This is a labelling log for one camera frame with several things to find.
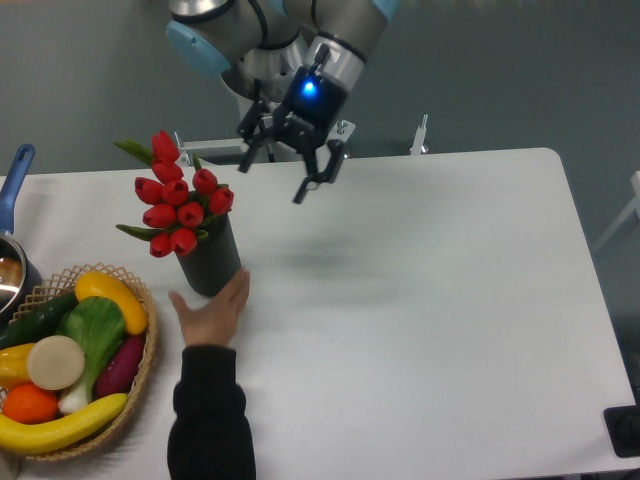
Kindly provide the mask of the black sleeved forearm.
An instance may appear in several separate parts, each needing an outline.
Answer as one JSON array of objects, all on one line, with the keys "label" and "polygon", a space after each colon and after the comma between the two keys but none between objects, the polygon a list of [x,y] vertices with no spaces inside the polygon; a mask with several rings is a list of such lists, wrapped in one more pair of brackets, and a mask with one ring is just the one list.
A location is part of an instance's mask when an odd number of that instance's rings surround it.
[{"label": "black sleeved forearm", "polygon": [[185,348],[173,408],[176,419],[167,446],[172,479],[257,477],[234,350],[214,345]]}]

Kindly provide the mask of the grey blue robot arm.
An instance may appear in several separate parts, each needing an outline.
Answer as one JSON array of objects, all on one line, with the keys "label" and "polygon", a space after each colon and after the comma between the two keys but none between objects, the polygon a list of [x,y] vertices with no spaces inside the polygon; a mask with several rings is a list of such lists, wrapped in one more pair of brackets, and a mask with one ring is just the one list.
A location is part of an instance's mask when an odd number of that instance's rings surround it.
[{"label": "grey blue robot arm", "polygon": [[247,172],[260,148],[281,144],[305,164],[295,203],[335,181],[344,143],[330,133],[395,1],[172,1],[166,35],[195,71],[250,102],[237,132]]}]

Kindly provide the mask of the person's hand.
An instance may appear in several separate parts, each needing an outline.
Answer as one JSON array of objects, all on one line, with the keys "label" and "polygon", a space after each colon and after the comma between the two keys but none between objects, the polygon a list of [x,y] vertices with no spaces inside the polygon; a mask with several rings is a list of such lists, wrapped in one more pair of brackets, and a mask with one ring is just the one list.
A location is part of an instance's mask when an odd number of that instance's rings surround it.
[{"label": "person's hand", "polygon": [[250,293],[250,273],[241,268],[205,305],[193,309],[177,291],[168,298],[177,314],[186,347],[227,348],[236,335]]}]

